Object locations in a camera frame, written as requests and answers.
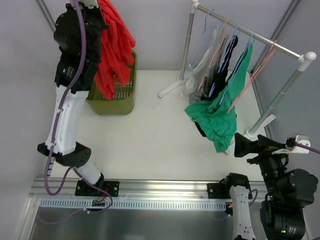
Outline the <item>green tank top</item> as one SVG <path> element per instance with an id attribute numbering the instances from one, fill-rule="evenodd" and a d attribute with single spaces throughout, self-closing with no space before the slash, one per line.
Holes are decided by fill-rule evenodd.
<path id="1" fill-rule="evenodd" d="M 186 114 L 191 120 L 197 123 L 205 136 L 214 143 L 215 150 L 218 153 L 224 152 L 229 148 L 233 136 L 237 131 L 235 109 L 233 108 L 229 113 L 227 112 L 242 90 L 235 90 L 227 94 L 222 104 L 219 104 L 222 98 L 219 95 L 214 100 L 203 100 L 192 103 L 185 109 Z"/>

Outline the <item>red tank top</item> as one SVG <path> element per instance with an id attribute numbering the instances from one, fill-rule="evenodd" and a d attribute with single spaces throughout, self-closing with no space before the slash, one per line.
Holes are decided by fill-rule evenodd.
<path id="1" fill-rule="evenodd" d="M 125 86 L 130 80 L 129 66 L 135 63 L 136 40 L 111 1 L 98 3 L 109 28 L 101 33 L 101 62 L 94 81 L 103 96 L 111 100 L 116 93 L 115 81 Z"/>

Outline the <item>blue hanger of green top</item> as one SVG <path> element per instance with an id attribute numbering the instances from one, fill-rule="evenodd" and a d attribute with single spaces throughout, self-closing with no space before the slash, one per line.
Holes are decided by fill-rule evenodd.
<path id="1" fill-rule="evenodd" d="M 254 41 L 251 39 L 248 41 L 244 51 L 237 60 L 233 71 L 228 75 L 229 63 L 233 50 L 238 44 L 238 40 L 238 36 L 235 35 L 232 37 L 232 40 L 227 46 L 223 63 L 218 66 L 214 73 L 209 75 L 209 80 L 212 81 L 212 83 L 207 83 L 207 99 L 214 100 L 221 95 L 220 105 L 223 103 L 223 100 L 227 98 L 227 94 L 236 90 L 240 91 L 244 87 L 246 71 L 251 60 Z"/>

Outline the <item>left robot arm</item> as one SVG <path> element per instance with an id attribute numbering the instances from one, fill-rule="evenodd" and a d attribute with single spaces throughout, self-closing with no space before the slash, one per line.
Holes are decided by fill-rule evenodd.
<path id="1" fill-rule="evenodd" d="M 101 63 L 101 36 L 108 27 L 96 0 L 70 1 L 55 22 L 53 38 L 61 56 L 54 78 L 54 115 L 47 140 L 37 146 L 37 151 L 47 157 L 44 186 L 50 196 L 63 188 L 59 186 L 55 192 L 49 188 L 52 159 L 80 177 L 79 188 L 87 196 L 106 193 L 104 175 L 89 161 L 92 150 L 77 142 L 77 129 Z"/>

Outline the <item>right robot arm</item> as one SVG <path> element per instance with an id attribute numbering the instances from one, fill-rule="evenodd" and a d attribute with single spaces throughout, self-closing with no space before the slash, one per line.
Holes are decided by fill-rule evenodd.
<path id="1" fill-rule="evenodd" d="M 311 147 L 308 136 L 291 133 L 285 143 L 258 135 L 250 140 L 235 133 L 234 156 L 247 159 L 250 165 L 258 165 L 267 190 L 260 208 L 260 221 L 269 240 L 300 240 L 306 233 L 303 208 L 314 202 L 318 178 L 297 168 L 287 171 L 290 154 L 319 153 Z M 220 183 L 223 193 L 231 198 L 234 240 L 256 238 L 251 222 L 249 195 L 253 192 L 248 177 L 230 173 Z"/>

